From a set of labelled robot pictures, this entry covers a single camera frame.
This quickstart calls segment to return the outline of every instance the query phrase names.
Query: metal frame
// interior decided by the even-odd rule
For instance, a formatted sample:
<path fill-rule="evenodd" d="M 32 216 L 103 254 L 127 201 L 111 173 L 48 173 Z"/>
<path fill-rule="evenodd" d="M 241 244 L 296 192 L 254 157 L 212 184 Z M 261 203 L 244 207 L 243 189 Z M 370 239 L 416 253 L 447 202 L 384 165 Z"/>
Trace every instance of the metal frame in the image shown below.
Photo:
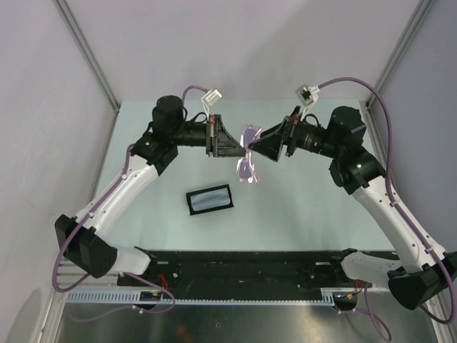
<path fill-rule="evenodd" d="M 111 87 L 109 86 L 109 83 L 106 80 L 106 77 L 102 72 L 99 63 L 97 62 L 94 53 L 92 52 L 91 47 L 86 40 L 86 37 L 84 37 L 69 5 L 67 4 L 66 0 L 53 0 L 53 2 L 55 3 L 57 11 L 59 11 L 65 24 L 69 28 L 70 34 L 73 36 L 79 51 L 83 54 L 84 59 L 94 74 L 95 79 L 102 88 L 105 97 L 108 99 L 111 107 L 113 108 L 113 111 L 117 113 L 121 105 L 116 100 L 116 97 Z"/>
<path fill-rule="evenodd" d="M 142 301 L 141 290 L 135 289 L 75 289 L 69 292 L 69 304 L 171 304 L 170 299 Z M 296 305 L 296 306 L 334 306 L 333 292 L 321 290 L 322 300 L 196 300 L 177 299 L 177 305 Z"/>
<path fill-rule="evenodd" d="M 419 29 L 422 26 L 423 21 L 427 17 L 431 8 L 435 4 L 435 0 L 420 0 L 416 9 L 414 10 L 413 15 L 409 19 L 403 33 L 400 36 L 395 48 L 393 49 L 392 55 L 389 57 L 386 66 L 384 67 L 381 75 L 379 76 L 378 81 L 374 84 L 374 88 L 377 91 L 382 91 L 387 85 L 388 81 L 391 79 L 392 74 L 396 70 L 396 67 L 400 63 L 400 60 L 403 58 L 406 50 L 411 45 L 411 42 L 416 37 Z M 370 95 L 367 100 L 368 108 L 373 107 L 376 102 L 376 97 Z"/>

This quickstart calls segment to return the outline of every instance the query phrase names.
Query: metal floor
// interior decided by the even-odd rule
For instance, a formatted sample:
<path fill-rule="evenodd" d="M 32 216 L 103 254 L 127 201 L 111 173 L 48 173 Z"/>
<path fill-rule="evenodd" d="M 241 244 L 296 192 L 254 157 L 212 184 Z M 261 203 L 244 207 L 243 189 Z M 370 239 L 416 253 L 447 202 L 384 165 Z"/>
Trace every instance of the metal floor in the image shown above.
<path fill-rule="evenodd" d="M 388 325 L 393 342 L 437 342 L 431 321 L 420 310 L 408 311 L 388 293 L 372 293 L 374 312 Z M 363 299 L 358 307 L 364 308 Z M 67 304 L 78 318 L 112 309 L 106 304 Z M 128 342 L 382 342 L 369 316 L 338 315 L 331 307 L 176 306 L 166 314 L 117 312 L 95 322 L 73 322 L 65 314 L 58 343 Z"/>

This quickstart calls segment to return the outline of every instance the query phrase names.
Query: light green table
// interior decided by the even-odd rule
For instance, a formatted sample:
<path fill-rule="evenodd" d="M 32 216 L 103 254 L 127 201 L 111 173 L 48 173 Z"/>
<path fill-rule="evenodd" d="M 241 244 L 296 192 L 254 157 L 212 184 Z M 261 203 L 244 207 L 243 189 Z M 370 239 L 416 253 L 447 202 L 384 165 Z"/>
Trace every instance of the light green table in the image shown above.
<path fill-rule="evenodd" d="M 124 102 L 102 171 L 99 189 L 119 172 L 126 147 L 151 121 L 155 101 Z M 294 99 L 220 100 L 221 114 L 237 139 L 245 124 L 267 129 L 291 113 Z M 201 111 L 189 101 L 189 118 Z M 326 126 L 337 106 L 359 108 L 356 99 L 320 99 L 313 108 Z M 365 147 L 373 151 L 368 132 Z M 121 246 L 168 250 L 393 249 L 378 225 L 352 197 L 333 183 L 331 160 L 297 150 L 279 163 L 253 155 L 261 183 L 237 180 L 237 159 L 215 159 L 204 148 L 180 147 L 178 157 L 123 213 L 109 241 Z M 189 216 L 186 192 L 230 184 L 234 208 Z"/>

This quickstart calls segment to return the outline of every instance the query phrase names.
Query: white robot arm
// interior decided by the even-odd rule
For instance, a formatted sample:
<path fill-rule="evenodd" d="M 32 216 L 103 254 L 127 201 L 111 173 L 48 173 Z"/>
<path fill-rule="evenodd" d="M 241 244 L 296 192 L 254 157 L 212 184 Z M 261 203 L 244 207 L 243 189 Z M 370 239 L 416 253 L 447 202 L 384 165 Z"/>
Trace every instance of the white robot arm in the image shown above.
<path fill-rule="evenodd" d="M 56 272 L 63 256 L 93 277 L 108 272 L 143 274 L 151 263 L 150 256 L 137 248 L 116 247 L 106 238 L 115 221 L 133 199 L 178 155 L 178 145 L 204 146 L 214 157 L 241 157 L 246 150 L 225 130 L 221 116 L 196 122 L 183 118 L 182 100 L 164 96 L 152 111 L 153 121 L 143 136 L 126 152 L 119 175 L 86 207 L 69 218 L 61 215 L 56 223 L 61 252 L 54 265 L 53 285 L 60 292 Z"/>

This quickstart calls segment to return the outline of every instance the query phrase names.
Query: table surface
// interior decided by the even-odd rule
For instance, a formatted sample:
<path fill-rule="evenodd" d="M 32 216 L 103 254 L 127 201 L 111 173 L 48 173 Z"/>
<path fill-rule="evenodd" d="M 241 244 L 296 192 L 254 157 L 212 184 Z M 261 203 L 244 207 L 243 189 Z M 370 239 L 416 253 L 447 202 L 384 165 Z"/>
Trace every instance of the table surface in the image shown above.
<path fill-rule="evenodd" d="M 393 342 L 437 342 L 431 321 L 422 311 L 404 309 L 387 292 L 369 295 Z M 363 297 L 359 303 L 359 308 L 365 308 Z M 117 306 L 66 304 L 56 342 L 383 342 L 369 316 L 338 316 L 331 307 L 178 305 L 165 314 L 139 315 L 127 309 L 88 323 L 74 322 L 65 315 L 68 311 L 77 318 L 92 318 Z"/>
<path fill-rule="evenodd" d="M 119 172 L 125 149 L 151 121 L 152 101 L 121 106 L 104 163 L 99 190 Z M 267 129 L 289 115 L 293 99 L 220 100 L 213 112 L 237 139 L 246 124 Z M 188 101 L 189 118 L 201 111 Z M 326 126 L 338 106 L 360 108 L 357 99 L 320 99 L 313 108 Z M 368 132 L 364 146 L 373 151 Z M 238 159 L 208 158 L 204 148 L 179 147 L 167 170 L 132 202 L 108 241 L 124 247 L 166 250 L 328 250 L 348 247 L 393 249 L 368 212 L 332 181 L 326 157 L 297 151 L 278 163 L 253 155 L 261 183 L 241 184 Z M 189 216 L 186 192 L 229 184 L 234 208 Z"/>

